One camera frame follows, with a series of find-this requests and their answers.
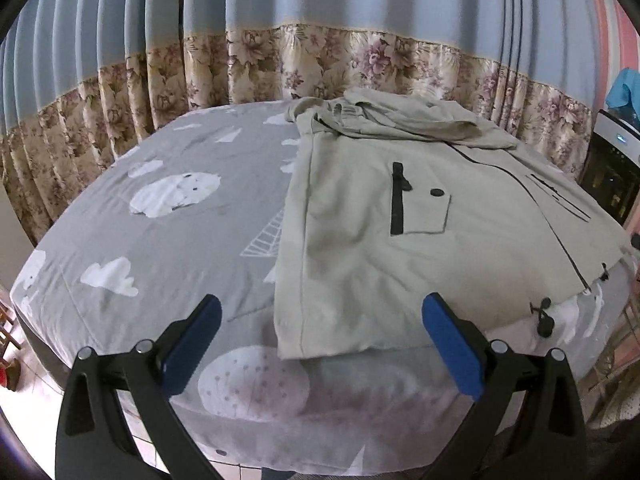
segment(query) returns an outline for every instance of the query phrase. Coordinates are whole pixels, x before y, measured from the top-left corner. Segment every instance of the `blue gripper pad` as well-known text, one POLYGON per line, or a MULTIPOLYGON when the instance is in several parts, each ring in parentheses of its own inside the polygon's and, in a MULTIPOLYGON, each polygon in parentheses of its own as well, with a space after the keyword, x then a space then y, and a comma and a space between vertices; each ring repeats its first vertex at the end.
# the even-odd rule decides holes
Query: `blue gripper pad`
POLYGON ((167 398, 184 391, 222 323, 222 306, 215 296, 207 294, 196 310, 161 364, 161 389, 167 398))
POLYGON ((482 363, 465 340, 437 292, 422 302, 422 324, 431 336, 460 393, 478 400, 484 390, 482 363))

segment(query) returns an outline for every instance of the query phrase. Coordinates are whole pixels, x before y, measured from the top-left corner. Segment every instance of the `floral pattern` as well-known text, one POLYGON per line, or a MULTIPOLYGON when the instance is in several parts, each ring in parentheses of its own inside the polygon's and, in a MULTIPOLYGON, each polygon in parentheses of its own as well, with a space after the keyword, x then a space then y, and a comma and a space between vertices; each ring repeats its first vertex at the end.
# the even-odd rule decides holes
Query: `floral pattern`
POLYGON ((180 44, 154 48, 146 53, 151 115, 161 128, 189 111, 180 44))
POLYGON ((293 23, 193 34, 102 67, 9 134, 2 182, 38 240, 117 156, 188 110, 352 86, 458 101, 574 177, 586 156, 592 110, 559 89, 446 44, 293 23))

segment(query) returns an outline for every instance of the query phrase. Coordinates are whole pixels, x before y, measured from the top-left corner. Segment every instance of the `mattress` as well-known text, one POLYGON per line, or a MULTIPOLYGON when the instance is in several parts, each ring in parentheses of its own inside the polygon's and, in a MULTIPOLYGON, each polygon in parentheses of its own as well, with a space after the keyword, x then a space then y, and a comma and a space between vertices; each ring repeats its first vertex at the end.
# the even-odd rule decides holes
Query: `mattress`
MULTIPOLYGON (((435 348, 277 357, 274 265, 300 140, 286 107, 196 110, 130 150, 49 230, 12 300, 71 365, 83 346, 107 354, 155 339, 215 294, 221 329, 171 399, 194 440, 226 460, 306 474, 427 465, 471 405, 435 348)), ((626 256, 608 279, 553 305, 548 339, 537 335, 536 316, 488 338, 535 354, 559 346, 579 379, 613 330, 635 272, 626 256)), ((504 426, 517 407, 514 398, 504 426)))

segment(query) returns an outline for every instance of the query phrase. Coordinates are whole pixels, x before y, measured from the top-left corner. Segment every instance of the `floor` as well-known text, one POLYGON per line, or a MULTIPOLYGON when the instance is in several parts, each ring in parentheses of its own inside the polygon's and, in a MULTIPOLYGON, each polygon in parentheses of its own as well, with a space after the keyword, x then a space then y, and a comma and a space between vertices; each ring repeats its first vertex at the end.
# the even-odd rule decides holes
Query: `floor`
MULTIPOLYGON (((55 479, 56 428, 62 391, 38 361, 19 326, 12 329, 12 336, 22 344, 22 349, 10 345, 4 357, 9 361, 12 358, 19 359, 22 373, 16 392, 0 388, 0 406, 24 447, 41 468, 55 479)), ((129 413, 126 413, 126 419, 145 462, 166 471, 142 421, 129 413)), ((225 480, 260 480, 259 469, 220 462, 215 450, 206 446, 200 446, 200 449, 225 480)))

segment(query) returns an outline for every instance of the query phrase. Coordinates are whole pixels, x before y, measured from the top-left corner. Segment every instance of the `blue towel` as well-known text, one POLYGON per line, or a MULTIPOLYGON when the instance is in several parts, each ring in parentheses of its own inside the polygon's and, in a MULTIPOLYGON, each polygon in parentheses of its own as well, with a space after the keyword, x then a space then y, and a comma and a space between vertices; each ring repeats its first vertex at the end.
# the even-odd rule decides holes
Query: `blue towel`
POLYGON ((609 108, 631 104, 640 115, 640 73, 633 68, 623 68, 613 82, 605 99, 609 108))

